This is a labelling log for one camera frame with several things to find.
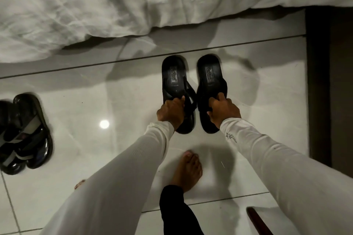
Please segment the dark brown wooden furniture leg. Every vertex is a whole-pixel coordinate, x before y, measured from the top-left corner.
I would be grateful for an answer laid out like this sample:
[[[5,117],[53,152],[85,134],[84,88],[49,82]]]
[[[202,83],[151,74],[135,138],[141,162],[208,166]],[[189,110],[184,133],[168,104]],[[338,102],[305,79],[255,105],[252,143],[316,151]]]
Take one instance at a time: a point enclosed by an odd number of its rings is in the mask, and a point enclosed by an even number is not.
[[[258,215],[254,207],[247,207],[246,213],[251,223],[254,225],[254,228],[256,229],[258,235],[274,235],[268,228],[268,226],[264,223],[264,221],[261,219],[261,217]]]

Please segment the dark wooden bed frame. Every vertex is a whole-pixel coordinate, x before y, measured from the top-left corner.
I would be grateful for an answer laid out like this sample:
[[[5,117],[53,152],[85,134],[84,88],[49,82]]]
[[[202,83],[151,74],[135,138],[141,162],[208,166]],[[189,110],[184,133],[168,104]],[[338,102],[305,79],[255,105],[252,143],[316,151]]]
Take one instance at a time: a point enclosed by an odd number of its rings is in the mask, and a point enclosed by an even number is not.
[[[353,178],[353,7],[305,10],[309,155]]]

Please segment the person's right hand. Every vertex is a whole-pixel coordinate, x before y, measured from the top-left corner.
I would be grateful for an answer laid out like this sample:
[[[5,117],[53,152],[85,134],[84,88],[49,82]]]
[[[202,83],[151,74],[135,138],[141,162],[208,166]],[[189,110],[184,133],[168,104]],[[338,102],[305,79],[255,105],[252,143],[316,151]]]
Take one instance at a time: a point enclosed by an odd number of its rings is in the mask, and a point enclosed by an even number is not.
[[[232,100],[226,98],[226,104],[218,109],[211,109],[207,112],[210,117],[211,122],[220,129],[223,121],[229,118],[241,119],[241,114],[239,108],[232,103]]]

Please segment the black flip-flop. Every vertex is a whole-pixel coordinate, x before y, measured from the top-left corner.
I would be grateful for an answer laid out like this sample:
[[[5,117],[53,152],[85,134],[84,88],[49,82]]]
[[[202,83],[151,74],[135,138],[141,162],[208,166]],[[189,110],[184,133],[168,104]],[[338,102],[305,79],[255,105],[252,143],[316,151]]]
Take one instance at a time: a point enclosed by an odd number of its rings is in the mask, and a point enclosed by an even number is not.
[[[208,134],[214,134],[219,129],[210,120],[207,112],[212,111],[209,107],[209,99],[217,98],[218,93],[227,97],[227,82],[224,80],[219,59],[214,54],[202,56],[197,61],[197,74],[199,85],[197,88],[197,108],[199,111],[202,128]]]
[[[187,80],[186,64],[181,56],[168,56],[162,63],[162,95],[164,103],[167,100],[185,97],[184,120],[176,132],[191,133],[195,126],[197,95]]]

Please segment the glossy black strapped sandal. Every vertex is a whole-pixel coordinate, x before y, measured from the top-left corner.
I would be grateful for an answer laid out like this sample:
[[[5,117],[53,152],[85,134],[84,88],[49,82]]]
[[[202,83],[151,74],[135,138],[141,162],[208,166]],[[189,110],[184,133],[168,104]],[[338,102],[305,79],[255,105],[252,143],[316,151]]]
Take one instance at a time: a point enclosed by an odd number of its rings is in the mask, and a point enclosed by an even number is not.
[[[51,159],[54,151],[41,103],[29,92],[16,95],[13,103],[20,120],[20,132],[14,139],[16,157],[25,161],[29,169],[37,169]]]
[[[16,156],[15,143],[11,143],[21,128],[18,107],[8,100],[0,100],[0,170],[7,175],[19,174],[25,168],[24,161]]]

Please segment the person's black trouser leg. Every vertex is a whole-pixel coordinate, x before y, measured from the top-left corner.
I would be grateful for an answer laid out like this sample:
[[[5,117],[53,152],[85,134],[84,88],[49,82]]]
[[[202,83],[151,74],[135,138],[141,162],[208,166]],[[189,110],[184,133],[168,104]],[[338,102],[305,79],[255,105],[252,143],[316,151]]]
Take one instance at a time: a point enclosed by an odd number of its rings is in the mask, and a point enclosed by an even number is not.
[[[204,235],[193,211],[184,203],[181,187],[165,186],[159,206],[164,235]]]

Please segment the person's right forearm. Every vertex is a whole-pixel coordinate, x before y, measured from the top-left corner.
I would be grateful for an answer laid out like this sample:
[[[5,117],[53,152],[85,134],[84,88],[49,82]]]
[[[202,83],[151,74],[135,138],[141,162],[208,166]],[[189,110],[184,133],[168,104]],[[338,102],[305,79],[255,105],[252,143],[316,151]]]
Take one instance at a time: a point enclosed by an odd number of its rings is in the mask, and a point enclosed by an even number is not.
[[[353,178],[228,118],[227,142],[248,160],[302,235],[353,235]]]

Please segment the person's left hand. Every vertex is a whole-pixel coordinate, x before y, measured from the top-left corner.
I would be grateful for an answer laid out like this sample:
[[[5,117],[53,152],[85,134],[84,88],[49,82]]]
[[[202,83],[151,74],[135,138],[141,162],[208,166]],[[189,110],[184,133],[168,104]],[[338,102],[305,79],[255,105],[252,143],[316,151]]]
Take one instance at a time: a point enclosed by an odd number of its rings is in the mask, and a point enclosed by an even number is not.
[[[156,115],[158,121],[169,122],[176,131],[184,121],[184,106],[166,106],[163,104]]]

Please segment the person's right foot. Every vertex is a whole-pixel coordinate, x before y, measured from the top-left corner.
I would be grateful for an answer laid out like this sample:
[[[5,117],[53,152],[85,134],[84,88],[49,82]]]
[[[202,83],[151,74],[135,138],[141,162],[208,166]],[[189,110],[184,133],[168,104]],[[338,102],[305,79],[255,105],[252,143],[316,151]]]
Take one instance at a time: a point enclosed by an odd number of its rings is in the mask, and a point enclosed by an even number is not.
[[[169,185],[180,187],[183,193],[190,191],[203,175],[199,155],[191,150],[183,153]]]

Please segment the person's left forearm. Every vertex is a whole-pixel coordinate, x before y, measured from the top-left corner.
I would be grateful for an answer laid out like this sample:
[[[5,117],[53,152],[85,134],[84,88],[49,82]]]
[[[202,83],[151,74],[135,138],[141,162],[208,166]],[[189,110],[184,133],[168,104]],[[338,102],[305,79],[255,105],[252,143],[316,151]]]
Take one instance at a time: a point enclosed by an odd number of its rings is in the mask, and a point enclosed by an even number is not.
[[[73,191],[40,235],[134,235],[173,134],[170,122],[148,125],[144,135]]]

